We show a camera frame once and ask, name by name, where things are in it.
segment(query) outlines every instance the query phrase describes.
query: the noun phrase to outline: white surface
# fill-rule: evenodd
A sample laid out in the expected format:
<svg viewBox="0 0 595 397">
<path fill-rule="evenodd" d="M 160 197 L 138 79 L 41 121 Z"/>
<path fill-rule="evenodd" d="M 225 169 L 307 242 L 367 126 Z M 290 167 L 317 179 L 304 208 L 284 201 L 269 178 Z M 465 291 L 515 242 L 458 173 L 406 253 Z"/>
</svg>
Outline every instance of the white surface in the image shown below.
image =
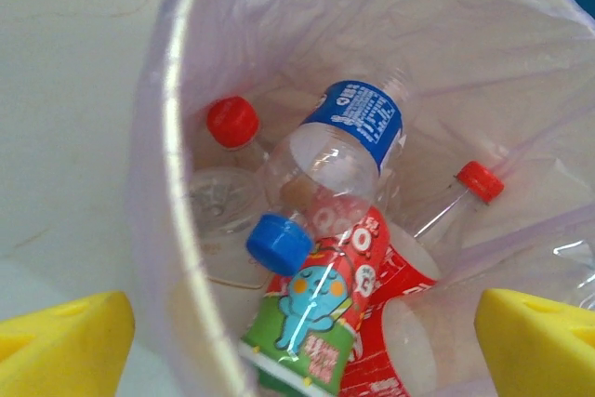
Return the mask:
<svg viewBox="0 0 595 397">
<path fill-rule="evenodd" d="M 133 91 L 159 3 L 0 0 L 0 319 L 126 291 L 138 336 L 123 397 L 177 395 L 143 344 L 123 209 Z"/>
</svg>

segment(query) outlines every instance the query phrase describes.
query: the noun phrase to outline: label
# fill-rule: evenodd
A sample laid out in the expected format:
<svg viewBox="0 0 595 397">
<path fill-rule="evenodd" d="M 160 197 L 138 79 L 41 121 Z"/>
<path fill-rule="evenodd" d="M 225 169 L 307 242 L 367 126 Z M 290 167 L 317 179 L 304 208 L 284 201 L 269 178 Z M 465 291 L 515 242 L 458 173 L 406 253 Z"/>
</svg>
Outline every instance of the label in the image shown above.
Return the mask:
<svg viewBox="0 0 595 397">
<path fill-rule="evenodd" d="M 385 302 L 370 306 L 341 380 L 340 397 L 410 397 L 390 362 L 382 335 Z"/>
<path fill-rule="evenodd" d="M 303 377 L 298 390 L 306 395 L 312 384 L 336 395 L 389 240 L 372 207 L 348 231 L 319 239 L 293 278 L 274 276 L 242 340 L 276 363 L 247 358 L 287 383 L 296 383 L 287 370 Z"/>
<path fill-rule="evenodd" d="M 411 295 L 431 288 L 436 281 L 418 271 L 392 245 L 380 264 L 375 291 L 370 305 L 379 304 L 401 295 Z"/>
<path fill-rule="evenodd" d="M 357 138 L 378 169 L 403 129 L 401 111 L 382 90 L 360 81 L 341 81 L 324 92 L 322 104 L 302 124 L 323 123 Z"/>
</svg>

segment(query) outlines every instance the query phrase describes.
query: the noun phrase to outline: cartoon character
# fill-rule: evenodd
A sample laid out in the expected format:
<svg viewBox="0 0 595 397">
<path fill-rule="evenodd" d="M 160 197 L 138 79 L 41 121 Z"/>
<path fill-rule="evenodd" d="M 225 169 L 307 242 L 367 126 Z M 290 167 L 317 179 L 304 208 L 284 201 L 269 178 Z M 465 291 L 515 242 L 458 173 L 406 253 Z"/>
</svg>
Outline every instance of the cartoon character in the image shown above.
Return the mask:
<svg viewBox="0 0 595 397">
<path fill-rule="evenodd" d="M 349 297 L 345 279 L 331 266 L 311 266 L 291 280 L 288 295 L 279 300 L 285 315 L 275 347 L 299 352 L 309 330 L 325 332 L 333 328 L 331 314 Z"/>
</svg>

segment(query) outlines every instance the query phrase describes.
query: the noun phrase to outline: crumpled plastic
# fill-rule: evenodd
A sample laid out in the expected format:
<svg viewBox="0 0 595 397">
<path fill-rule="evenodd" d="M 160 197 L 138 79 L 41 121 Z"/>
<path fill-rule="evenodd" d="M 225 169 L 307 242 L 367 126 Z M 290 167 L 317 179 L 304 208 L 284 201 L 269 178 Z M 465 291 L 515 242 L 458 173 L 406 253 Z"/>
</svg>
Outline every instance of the crumpled plastic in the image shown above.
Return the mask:
<svg viewBox="0 0 595 397">
<path fill-rule="evenodd" d="M 475 252 L 592 204 L 594 29 L 572 0 L 165 0 L 139 81 L 128 207 L 148 313 L 184 391 L 256 392 L 235 338 L 258 297 L 206 280 L 188 205 L 192 142 L 212 152 L 194 126 L 211 101 L 247 96 L 273 145 L 336 80 L 405 67 L 416 97 L 403 208 L 471 159 L 507 183 L 469 233 Z"/>
</svg>

